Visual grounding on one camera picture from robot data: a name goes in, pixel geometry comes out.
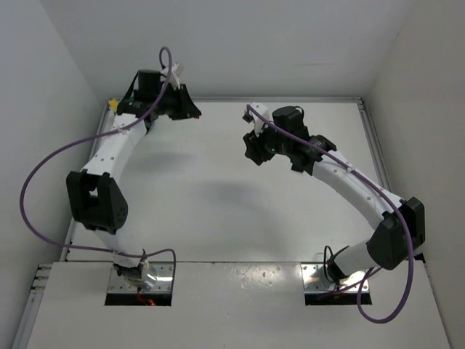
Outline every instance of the cable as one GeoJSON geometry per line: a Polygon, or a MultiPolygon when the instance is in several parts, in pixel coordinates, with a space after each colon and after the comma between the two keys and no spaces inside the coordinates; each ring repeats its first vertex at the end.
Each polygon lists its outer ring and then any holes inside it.
{"type": "Polygon", "coordinates": [[[329,253],[331,253],[331,257],[334,256],[332,248],[330,246],[326,245],[325,249],[323,250],[323,272],[325,274],[326,280],[328,280],[330,282],[333,282],[332,280],[330,280],[328,278],[328,271],[326,271],[326,261],[327,261],[327,259],[326,259],[326,257],[327,257],[326,250],[328,250],[329,253]]]}
{"type": "MultiPolygon", "coordinates": [[[[369,277],[375,275],[376,273],[378,273],[381,268],[377,268],[374,272],[371,272],[373,270],[373,268],[370,268],[368,269],[368,271],[366,272],[365,276],[369,273],[369,277]]],[[[325,292],[325,293],[322,293],[319,298],[320,299],[323,299],[323,298],[327,298],[327,297],[330,297],[330,296],[335,296],[335,295],[338,295],[338,294],[341,294],[342,292],[346,292],[347,290],[353,288],[353,287],[356,287],[358,284],[361,284],[362,285],[365,283],[366,279],[362,279],[360,281],[357,281],[355,283],[353,283],[352,285],[349,285],[349,286],[345,286],[345,287],[342,287],[341,289],[335,289],[334,291],[329,291],[329,292],[325,292]]]]}
{"type": "MultiPolygon", "coordinates": [[[[291,134],[290,132],[287,132],[284,129],[281,129],[280,127],[277,127],[274,125],[272,122],[264,118],[260,113],[258,113],[255,109],[251,107],[251,105],[247,105],[247,111],[252,112],[257,118],[262,120],[268,127],[271,127],[275,131],[281,133],[282,135],[285,135],[286,137],[291,138],[292,140],[295,140],[298,143],[301,143],[302,145],[306,145],[307,147],[310,147],[312,149],[315,149],[316,151],[322,153],[323,155],[326,155],[329,157],[331,160],[335,161],[338,165],[340,165],[343,169],[348,170],[349,166],[345,164],[343,161],[339,160],[337,157],[333,156],[330,154],[328,151],[325,151],[324,149],[318,147],[317,145],[314,145],[312,143],[307,142],[306,140],[303,140],[302,138],[297,137],[296,135],[291,134]]],[[[392,311],[391,314],[389,314],[386,318],[371,318],[368,316],[365,312],[360,311],[362,316],[369,320],[370,322],[374,322],[375,324],[386,324],[390,321],[392,321],[394,318],[396,318],[397,315],[399,315],[400,311],[404,308],[408,295],[410,294],[410,291],[412,289],[412,283],[413,283],[413,264],[414,264],[414,259],[413,259],[413,242],[412,238],[410,235],[410,231],[407,226],[407,222],[405,221],[404,217],[400,213],[399,209],[395,206],[395,204],[386,196],[386,194],[383,193],[382,190],[379,190],[379,188],[374,185],[367,177],[365,177],[363,174],[359,173],[356,169],[352,170],[351,173],[356,176],[359,180],[361,180],[363,183],[365,183],[368,187],[370,187],[372,190],[374,190],[380,197],[382,197],[388,205],[391,206],[392,210],[394,211],[395,215],[400,221],[400,224],[402,225],[402,228],[405,233],[406,237],[406,242],[407,242],[407,251],[408,251],[408,275],[407,275],[407,282],[405,283],[405,289],[402,295],[402,298],[399,301],[399,304],[397,307],[392,311]]],[[[357,306],[359,309],[361,309],[361,304],[357,300],[357,306]]]]}
{"type": "MultiPolygon", "coordinates": [[[[163,55],[163,52],[166,52],[167,55],[168,55],[168,64],[169,64],[169,66],[168,66],[168,73],[166,74],[167,79],[165,80],[165,82],[161,86],[160,94],[157,96],[157,98],[152,103],[150,108],[148,108],[148,110],[139,119],[137,119],[136,121],[126,125],[125,127],[121,127],[122,130],[130,129],[131,127],[137,125],[138,123],[143,122],[155,110],[155,108],[159,104],[161,98],[163,97],[166,89],[168,88],[169,78],[171,78],[171,67],[172,67],[172,64],[173,64],[173,59],[172,59],[172,56],[171,56],[171,51],[169,50],[168,47],[162,47],[161,48],[161,50],[160,50],[160,52],[158,54],[160,59],[161,59],[161,57],[163,55]]],[[[58,246],[58,247],[61,247],[61,248],[66,248],[66,249],[85,249],[85,250],[89,250],[89,251],[100,251],[100,252],[116,253],[116,254],[119,254],[121,256],[128,257],[128,258],[141,258],[141,257],[144,257],[142,255],[139,256],[139,255],[135,255],[135,254],[127,254],[127,253],[123,253],[123,252],[113,251],[111,249],[103,249],[103,248],[100,248],[100,247],[64,244],[64,243],[61,243],[59,241],[55,241],[55,240],[45,236],[44,234],[40,233],[32,225],[32,223],[30,222],[30,220],[29,220],[29,218],[28,218],[28,216],[26,214],[26,210],[25,210],[24,200],[25,200],[26,189],[28,188],[29,183],[31,182],[31,180],[33,179],[33,177],[37,173],[37,171],[39,171],[40,168],[43,167],[43,165],[45,165],[51,158],[58,155],[59,153],[62,153],[63,151],[65,151],[65,150],[67,150],[69,148],[74,147],[75,145],[79,145],[79,144],[82,144],[82,143],[85,143],[85,142],[89,142],[91,140],[96,140],[96,139],[99,139],[101,137],[116,135],[119,132],[120,132],[120,130],[115,129],[113,131],[103,132],[103,133],[100,133],[98,135],[85,137],[85,138],[82,138],[80,140],[76,140],[74,142],[71,142],[71,143],[69,143],[67,145],[64,145],[61,148],[55,150],[53,153],[49,154],[48,156],[46,156],[42,161],[40,161],[36,165],[36,167],[33,168],[31,173],[26,177],[26,180],[25,180],[25,182],[23,184],[23,187],[21,188],[20,212],[21,212],[21,217],[24,220],[24,223],[28,226],[29,230],[32,231],[35,236],[37,236],[42,241],[47,242],[48,244],[55,245],[55,246],[58,246]]],[[[173,263],[174,263],[174,265],[173,265],[173,279],[172,279],[172,282],[171,282],[171,296],[172,296],[172,294],[173,294],[173,286],[174,286],[174,276],[175,276],[175,273],[176,273],[176,253],[174,252],[174,250],[173,249],[162,249],[160,251],[156,251],[156,252],[146,254],[145,257],[156,256],[157,254],[161,254],[161,253],[164,253],[164,252],[171,252],[173,254],[173,263]]]]}
{"type": "Polygon", "coordinates": [[[145,300],[142,298],[142,296],[140,295],[140,291],[141,289],[137,289],[137,299],[144,303],[145,305],[150,305],[150,306],[154,306],[155,305],[155,302],[153,302],[152,300],[145,300]]]}

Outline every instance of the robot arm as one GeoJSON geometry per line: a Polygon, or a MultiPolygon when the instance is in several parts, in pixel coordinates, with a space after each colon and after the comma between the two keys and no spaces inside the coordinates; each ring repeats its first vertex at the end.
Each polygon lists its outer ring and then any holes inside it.
{"type": "MultiPolygon", "coordinates": [[[[124,228],[128,204],[119,189],[121,173],[137,143],[152,129],[155,120],[167,114],[170,119],[197,119],[201,112],[193,104],[184,84],[179,82],[182,66],[176,63],[171,69],[170,85],[157,108],[144,120],[130,129],[150,108],[161,90],[163,71],[138,71],[128,92],[118,104],[112,130],[119,132],[107,136],[94,157],[80,172],[70,172],[66,178],[71,212],[76,222],[92,230],[107,248],[143,256],[144,251],[132,233],[124,228]],[[138,89],[134,83],[138,79],[138,89]]],[[[125,257],[114,254],[113,264],[118,272],[132,281],[143,281],[143,257],[125,257]]]]}
{"type": "MultiPolygon", "coordinates": [[[[252,106],[261,116],[270,119],[266,106],[259,103],[252,103],[252,106]]],[[[294,106],[279,108],[272,113],[272,118],[276,126],[329,152],[347,164],[349,170],[317,150],[277,133],[248,111],[243,119],[249,123],[253,122],[254,130],[243,138],[246,143],[246,157],[257,165],[271,160],[276,154],[289,157],[292,170],[306,172],[331,186],[351,203],[375,230],[369,240],[347,246],[330,258],[327,263],[328,278],[331,279],[329,281],[339,284],[342,279],[354,272],[372,267],[388,270],[397,267],[408,253],[402,226],[392,208],[350,173],[352,165],[330,140],[321,135],[309,135],[303,123],[304,111],[301,108],[294,106]]],[[[406,201],[381,189],[403,214],[411,231],[413,248],[417,249],[423,244],[425,237],[423,204],[416,198],[406,201]]]]}

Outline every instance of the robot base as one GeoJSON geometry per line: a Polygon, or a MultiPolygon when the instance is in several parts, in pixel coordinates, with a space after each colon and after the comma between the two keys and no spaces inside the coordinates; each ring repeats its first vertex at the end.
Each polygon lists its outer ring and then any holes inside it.
{"type": "MultiPolygon", "coordinates": [[[[140,291],[139,297],[152,300],[158,306],[171,306],[171,281],[173,280],[173,263],[150,262],[146,287],[140,291]]],[[[137,288],[126,282],[112,268],[108,282],[105,305],[146,305],[137,296],[137,288]]]]}
{"type": "MultiPolygon", "coordinates": [[[[304,282],[305,305],[355,305],[357,304],[358,285],[342,293],[325,295],[337,290],[336,285],[326,279],[322,263],[301,264],[304,282]]],[[[353,273],[343,280],[340,289],[361,281],[365,271],[353,273]]],[[[370,288],[365,281],[362,289],[362,304],[371,304],[370,288]]]]}

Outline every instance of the yellow connector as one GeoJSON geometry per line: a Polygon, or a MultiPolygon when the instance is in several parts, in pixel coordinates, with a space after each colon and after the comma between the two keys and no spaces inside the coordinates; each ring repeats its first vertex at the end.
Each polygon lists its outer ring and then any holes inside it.
{"type": "Polygon", "coordinates": [[[113,112],[116,113],[116,110],[118,109],[118,101],[112,98],[111,100],[108,101],[108,104],[110,105],[113,112]]]}

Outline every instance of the robot end effector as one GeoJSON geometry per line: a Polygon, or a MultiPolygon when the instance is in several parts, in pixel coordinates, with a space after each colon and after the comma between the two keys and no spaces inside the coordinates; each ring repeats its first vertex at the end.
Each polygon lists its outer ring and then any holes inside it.
{"type": "MultiPolygon", "coordinates": [[[[269,111],[263,104],[253,103],[251,106],[262,118],[270,120],[269,111]]],[[[303,118],[304,111],[294,106],[279,108],[272,113],[272,123],[275,126],[348,164],[349,162],[330,140],[322,135],[309,135],[303,118]]],[[[248,159],[261,165],[276,154],[287,156],[293,171],[306,172],[330,185],[348,200],[375,230],[368,241],[347,246],[329,259],[327,262],[329,281],[339,284],[352,273],[372,267],[392,270],[408,256],[403,227],[392,208],[380,196],[355,176],[347,175],[346,169],[342,169],[318,149],[302,145],[282,135],[247,110],[243,119],[248,123],[254,123],[254,130],[243,137],[246,144],[245,156],[248,159]]],[[[413,249],[418,249],[425,240],[423,204],[417,198],[406,201],[385,189],[382,190],[395,202],[405,218],[411,233],[413,249]]]]}

